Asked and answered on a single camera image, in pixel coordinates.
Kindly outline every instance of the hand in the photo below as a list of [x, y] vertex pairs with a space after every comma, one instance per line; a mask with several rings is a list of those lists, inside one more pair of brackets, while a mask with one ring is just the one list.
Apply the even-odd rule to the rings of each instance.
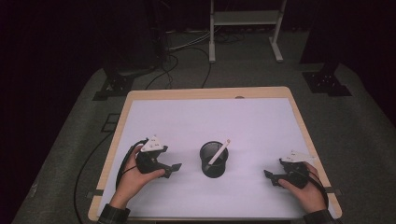
[[[308, 162], [304, 162], [304, 164], [310, 171], [309, 176], [319, 182], [318, 170]], [[290, 182], [284, 179], [279, 179], [278, 183], [283, 188], [290, 190], [291, 193], [294, 194], [294, 196], [300, 201], [300, 204], [302, 205], [306, 213], [313, 213], [323, 209], [327, 209], [320, 190], [315, 187], [315, 185], [312, 184], [310, 181], [308, 181], [308, 184], [303, 189], [295, 187]]]
[[[136, 153], [141, 146], [134, 149], [126, 162], [124, 171], [136, 166]], [[125, 209], [126, 204], [131, 200], [139, 190], [141, 190], [150, 180], [156, 179], [165, 174], [165, 170], [156, 170], [149, 174], [140, 173], [139, 169], [134, 169], [126, 172], [119, 183], [119, 186], [111, 198], [110, 205], [115, 208]]]

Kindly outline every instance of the white pen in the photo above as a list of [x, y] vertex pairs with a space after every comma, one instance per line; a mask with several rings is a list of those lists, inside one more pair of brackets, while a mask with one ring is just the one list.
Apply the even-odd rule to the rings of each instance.
[[218, 159], [221, 152], [224, 151], [224, 149], [230, 144], [230, 142], [231, 142], [230, 139], [227, 139], [227, 141], [222, 145], [222, 147], [218, 150], [218, 152], [216, 152], [216, 154], [213, 156], [212, 160], [209, 161], [209, 163], [205, 167], [205, 171], [207, 171], [207, 169], [209, 169], [210, 165], [212, 165], [213, 162], [215, 162]]

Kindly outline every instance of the gray carpet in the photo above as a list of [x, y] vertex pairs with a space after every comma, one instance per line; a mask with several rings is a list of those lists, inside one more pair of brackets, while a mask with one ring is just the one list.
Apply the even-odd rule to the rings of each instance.
[[[232, 45], [216, 46], [205, 88], [255, 86], [289, 87], [303, 116], [326, 173], [336, 189], [344, 223], [392, 223], [396, 220], [396, 130], [359, 77], [340, 65], [336, 76], [352, 96], [329, 97], [311, 93], [302, 72], [316, 71], [321, 64], [300, 65], [308, 33], [280, 34], [278, 43], [284, 57], [277, 63], [268, 43], [269, 34], [245, 35]], [[174, 45], [194, 35], [171, 35]], [[207, 52], [207, 43], [196, 48]], [[201, 88], [208, 71], [206, 56], [197, 49], [173, 53], [177, 67], [170, 72], [173, 89]], [[175, 60], [166, 63], [170, 68]], [[143, 90], [162, 71], [135, 80], [133, 90]], [[78, 223], [73, 192], [78, 171], [96, 146], [107, 136], [102, 126], [110, 113], [120, 113], [125, 97], [93, 101], [105, 81], [102, 69], [92, 75], [65, 122], [42, 170], [36, 187], [27, 196], [14, 223]], [[150, 89], [169, 88], [168, 77], [158, 78]], [[109, 136], [88, 160], [78, 182], [77, 208], [84, 223], [89, 192], [96, 188], [111, 142]]]

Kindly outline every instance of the black cup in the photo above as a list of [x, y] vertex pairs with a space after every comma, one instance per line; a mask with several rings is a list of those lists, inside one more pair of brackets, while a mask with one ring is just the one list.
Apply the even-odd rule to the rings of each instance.
[[199, 154], [202, 162], [202, 172], [207, 177], [218, 178], [225, 172], [225, 162], [228, 159], [227, 148], [221, 152], [212, 165], [209, 165], [210, 160], [212, 160], [213, 156], [215, 156], [221, 147], [222, 143], [216, 141], [208, 142], [201, 147]]

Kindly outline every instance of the wooden table edge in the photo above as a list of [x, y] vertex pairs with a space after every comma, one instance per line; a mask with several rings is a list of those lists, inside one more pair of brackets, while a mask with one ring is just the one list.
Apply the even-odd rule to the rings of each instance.
[[[96, 189], [104, 190], [106, 181], [111, 169], [112, 162], [116, 155], [120, 137], [125, 126], [133, 100], [192, 100], [192, 99], [233, 99], [233, 98], [288, 98], [293, 110], [294, 116], [303, 134], [303, 138], [311, 155], [317, 157], [314, 161], [318, 169], [320, 180], [324, 187], [330, 187], [330, 181], [324, 172], [323, 165], [315, 150], [311, 137], [306, 129], [303, 117], [300, 114], [297, 104], [287, 87], [248, 87], [248, 88], [215, 88], [215, 89], [186, 89], [186, 90], [158, 90], [158, 91], [130, 91], [125, 100], [124, 107], [120, 114], [120, 120], [114, 133], [110, 149], [107, 153], [106, 161], [99, 178]], [[329, 193], [329, 201], [334, 208], [336, 217], [341, 217], [342, 210], [339, 202], [333, 193]], [[102, 196], [95, 195], [92, 199], [91, 207], [88, 212], [88, 218], [92, 221], [98, 220], [97, 211]]]

